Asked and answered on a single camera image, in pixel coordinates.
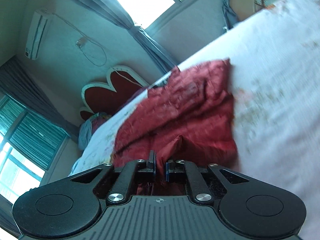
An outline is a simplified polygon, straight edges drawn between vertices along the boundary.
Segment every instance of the air conditioner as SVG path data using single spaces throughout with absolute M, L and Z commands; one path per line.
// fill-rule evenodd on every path
M 37 59 L 41 41 L 44 38 L 44 31 L 48 26 L 52 14 L 47 10 L 36 10 L 29 29 L 25 55 L 30 59 Z

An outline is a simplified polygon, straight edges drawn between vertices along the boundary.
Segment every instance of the red jacket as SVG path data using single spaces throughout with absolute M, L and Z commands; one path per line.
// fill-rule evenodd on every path
M 203 62 L 172 70 L 168 84 L 150 89 L 120 127 L 115 141 L 116 167 L 156 152 L 157 168 L 169 159 L 198 166 L 226 165 L 236 157 L 232 138 L 233 96 L 228 93 L 228 60 Z

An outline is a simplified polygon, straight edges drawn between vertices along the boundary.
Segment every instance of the ribbed gray plate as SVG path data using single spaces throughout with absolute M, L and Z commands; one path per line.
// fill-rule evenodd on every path
M 22 240 L 33 238 L 24 236 Z M 91 228 L 69 240 L 247 240 L 226 228 L 212 208 L 187 196 L 133 196 L 110 206 Z

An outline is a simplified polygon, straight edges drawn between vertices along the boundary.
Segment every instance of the white cable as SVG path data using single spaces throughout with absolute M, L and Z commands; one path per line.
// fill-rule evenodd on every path
M 92 44 L 95 44 L 97 45 L 98 47 L 100 47 L 104 53 L 104 56 L 106 58 L 105 62 L 103 63 L 103 65 L 97 65 L 95 64 L 94 62 L 92 62 L 88 57 L 87 55 L 83 52 L 83 50 L 81 49 L 81 47 L 79 46 L 79 49 L 81 50 L 81 52 L 83 53 L 83 55 L 92 63 L 94 64 L 95 66 L 97 67 L 102 67 L 104 66 L 106 63 L 107 63 L 107 54 L 106 52 L 104 51 L 103 49 L 103 46 L 101 44 L 99 44 L 97 41 L 95 41 L 94 39 L 90 38 L 89 36 L 85 35 L 81 30 L 79 30 L 77 27 L 75 27 L 72 23 L 70 23 L 69 21 L 67 21 L 66 19 L 62 18 L 60 15 L 56 14 L 56 13 L 53 13 L 55 16 L 57 16 L 59 19 L 61 19 L 62 21 L 64 21 L 66 24 L 68 24 L 70 27 L 72 27 L 73 29 L 75 29 L 77 32 L 79 32 L 82 36 L 84 36 L 88 41 L 90 41 Z M 139 87 L 143 87 L 141 84 L 139 83 L 136 83 L 136 82 L 133 82 L 132 80 L 130 80 L 129 78 L 121 75 L 118 71 L 116 71 L 113 67 L 111 67 L 119 76 L 123 77 L 124 79 L 128 80 L 129 82 L 139 86 Z
M 62 21 L 64 21 L 66 24 L 68 24 L 70 27 L 72 27 L 73 29 L 75 29 L 77 32 L 79 32 L 82 36 L 84 36 L 88 41 L 90 41 L 92 44 L 97 45 L 98 47 L 101 48 L 101 50 L 104 53 L 105 56 L 105 62 L 102 65 L 97 65 L 95 64 L 92 60 L 90 60 L 87 55 L 83 52 L 83 50 L 81 49 L 81 47 L 79 46 L 79 49 L 81 50 L 81 52 L 83 53 L 83 55 L 95 66 L 97 67 L 102 67 L 107 63 L 107 54 L 103 49 L 103 46 L 101 44 L 99 44 L 97 41 L 95 41 L 94 39 L 90 38 L 89 36 L 85 35 L 81 30 L 79 30 L 77 27 L 75 27 L 71 22 L 67 21 L 66 19 L 62 18 L 60 15 L 53 13 L 55 16 L 57 16 L 59 19 L 61 19 Z

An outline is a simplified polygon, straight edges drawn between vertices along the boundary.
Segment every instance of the mattress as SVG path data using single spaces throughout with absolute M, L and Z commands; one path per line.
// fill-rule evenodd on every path
M 304 201 L 304 240 L 320 235 L 319 53 L 320 0 L 279 0 L 179 65 L 184 70 L 231 59 L 239 153 L 233 168 Z M 73 174 L 109 160 L 118 128 L 146 96 L 145 91 L 96 131 Z

